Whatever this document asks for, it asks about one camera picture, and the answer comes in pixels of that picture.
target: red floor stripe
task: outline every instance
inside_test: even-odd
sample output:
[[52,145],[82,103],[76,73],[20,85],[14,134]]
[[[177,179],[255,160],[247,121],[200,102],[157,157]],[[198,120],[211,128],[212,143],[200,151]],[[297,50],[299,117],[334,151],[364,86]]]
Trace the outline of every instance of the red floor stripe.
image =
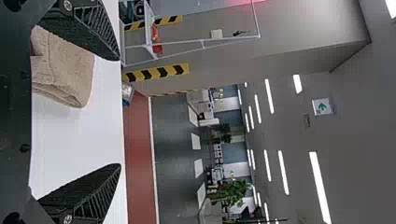
[[149,137],[149,99],[136,92],[123,109],[128,219],[155,224],[154,181]]

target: warning stripe barrier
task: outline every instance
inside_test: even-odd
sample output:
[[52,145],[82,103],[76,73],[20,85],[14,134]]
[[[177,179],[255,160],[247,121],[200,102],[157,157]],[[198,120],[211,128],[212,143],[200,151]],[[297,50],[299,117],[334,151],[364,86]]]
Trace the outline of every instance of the warning stripe barrier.
[[153,94],[153,95],[150,95],[150,97],[169,96],[169,95],[176,95],[176,94],[179,94],[179,93],[187,93],[187,92],[193,92],[193,91],[198,91],[198,90],[190,90],[190,91],[171,91],[171,92],[167,92],[167,93]]
[[143,82],[150,79],[182,76],[190,73],[188,63],[178,63],[161,67],[152,67],[122,74],[123,82]]
[[[183,16],[170,16],[156,19],[154,24],[157,26],[172,25],[183,21]],[[124,27],[124,31],[135,31],[145,28],[144,21],[136,21]]]

